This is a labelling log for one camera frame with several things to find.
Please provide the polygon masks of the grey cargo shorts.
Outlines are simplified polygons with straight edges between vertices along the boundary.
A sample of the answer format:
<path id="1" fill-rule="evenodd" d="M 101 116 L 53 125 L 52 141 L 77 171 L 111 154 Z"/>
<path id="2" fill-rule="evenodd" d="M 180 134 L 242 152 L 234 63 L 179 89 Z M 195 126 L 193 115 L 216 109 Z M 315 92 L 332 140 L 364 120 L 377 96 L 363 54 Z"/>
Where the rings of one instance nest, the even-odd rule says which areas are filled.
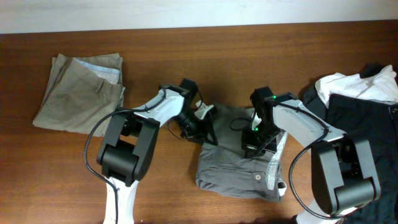
<path id="1" fill-rule="evenodd" d="M 287 189 L 282 178 L 281 157 L 288 134 L 281 132 L 277 135 L 275 154 L 266 152 L 260 157 L 247 158 L 241 149 L 242 132 L 231 130 L 229 124 L 234 118 L 249 118 L 254 110 L 217 103 L 215 108 L 217 113 L 212 122 L 218 144 L 202 145 L 197 186 L 226 197 L 280 202 Z"/>

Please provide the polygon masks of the beige shorts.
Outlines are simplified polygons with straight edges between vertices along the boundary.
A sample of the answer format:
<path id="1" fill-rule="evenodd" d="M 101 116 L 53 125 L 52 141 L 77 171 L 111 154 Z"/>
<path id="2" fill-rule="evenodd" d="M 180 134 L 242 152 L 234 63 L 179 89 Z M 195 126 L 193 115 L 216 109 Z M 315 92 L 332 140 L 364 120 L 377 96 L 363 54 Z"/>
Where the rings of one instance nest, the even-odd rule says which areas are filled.
<path id="1" fill-rule="evenodd" d="M 119 54 L 52 59 L 47 89 L 32 124 L 38 128 L 89 134 L 124 104 L 123 58 Z"/>

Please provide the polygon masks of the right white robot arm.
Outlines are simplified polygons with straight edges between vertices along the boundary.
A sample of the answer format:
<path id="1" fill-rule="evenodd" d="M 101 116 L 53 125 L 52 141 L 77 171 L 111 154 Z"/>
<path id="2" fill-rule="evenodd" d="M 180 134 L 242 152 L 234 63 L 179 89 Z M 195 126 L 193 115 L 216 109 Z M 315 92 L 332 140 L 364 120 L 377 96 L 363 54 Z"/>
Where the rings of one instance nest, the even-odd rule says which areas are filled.
<path id="1" fill-rule="evenodd" d="M 289 168 L 289 185 L 297 161 L 311 154 L 314 199 L 294 216 L 295 223 L 338 223 L 358 208 L 379 199 L 381 186 L 370 143 L 362 131 L 346 133 L 306 109 L 293 94 L 276 96 L 267 86 L 250 96 L 254 114 L 242 133 L 246 157 L 276 153 L 276 137 L 282 131 L 304 149 Z"/>

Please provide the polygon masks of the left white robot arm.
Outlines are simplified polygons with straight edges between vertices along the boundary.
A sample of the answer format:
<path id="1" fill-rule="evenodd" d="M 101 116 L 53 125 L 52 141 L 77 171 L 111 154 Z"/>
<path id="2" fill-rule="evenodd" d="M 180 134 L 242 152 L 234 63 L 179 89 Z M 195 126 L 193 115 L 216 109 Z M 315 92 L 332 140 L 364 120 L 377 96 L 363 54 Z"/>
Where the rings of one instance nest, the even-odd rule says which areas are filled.
<path id="1" fill-rule="evenodd" d="M 218 143 L 211 122 L 215 106 L 198 101 L 191 107 L 198 94 L 197 84 L 184 79 L 179 85 L 161 85 L 158 94 L 138 108 L 118 108 L 105 117 L 109 125 L 96 158 L 101 166 L 97 176 L 107 187 L 105 223 L 134 223 L 137 185 L 149 170 L 163 125 L 175 121 L 182 139 Z"/>

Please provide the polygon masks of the black garment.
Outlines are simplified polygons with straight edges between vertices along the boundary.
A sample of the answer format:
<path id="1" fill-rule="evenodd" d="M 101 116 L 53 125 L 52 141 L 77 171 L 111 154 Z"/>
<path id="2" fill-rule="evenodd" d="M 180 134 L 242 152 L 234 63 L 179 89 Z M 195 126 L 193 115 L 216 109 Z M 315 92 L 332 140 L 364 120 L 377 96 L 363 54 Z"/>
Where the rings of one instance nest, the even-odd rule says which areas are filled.
<path id="1" fill-rule="evenodd" d="M 361 78 L 380 72 L 385 66 L 366 65 Z M 379 182 L 379 200 L 349 214 L 346 223 L 397 223 L 397 103 L 386 104 L 332 94 L 327 108 L 315 84 L 300 95 L 304 105 L 328 124 L 350 133 L 363 130 L 369 140 Z"/>

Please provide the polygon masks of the white shirt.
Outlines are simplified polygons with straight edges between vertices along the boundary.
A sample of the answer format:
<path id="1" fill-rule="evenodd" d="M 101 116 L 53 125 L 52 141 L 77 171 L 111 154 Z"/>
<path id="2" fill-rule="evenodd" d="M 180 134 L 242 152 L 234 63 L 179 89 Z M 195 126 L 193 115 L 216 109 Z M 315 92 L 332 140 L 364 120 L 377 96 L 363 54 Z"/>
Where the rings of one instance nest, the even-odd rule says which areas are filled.
<path id="1" fill-rule="evenodd" d="M 397 103 L 396 72 L 392 65 L 385 66 L 370 77 L 360 74 L 346 76 L 341 73 L 325 76 L 315 83 L 320 100 L 328 108 L 332 94 L 386 104 Z"/>

